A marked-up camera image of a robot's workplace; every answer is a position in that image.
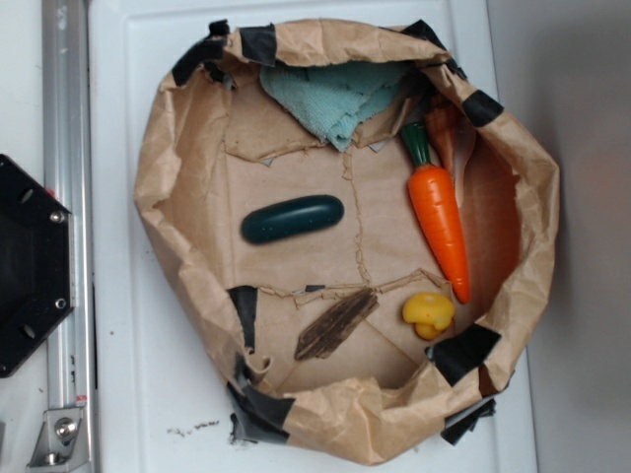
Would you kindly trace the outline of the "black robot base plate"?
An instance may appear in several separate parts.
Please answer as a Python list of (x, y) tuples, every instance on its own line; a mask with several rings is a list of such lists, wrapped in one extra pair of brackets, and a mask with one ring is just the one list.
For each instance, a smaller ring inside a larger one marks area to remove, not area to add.
[(1, 376), (12, 376), (73, 308), (71, 213), (1, 157)]

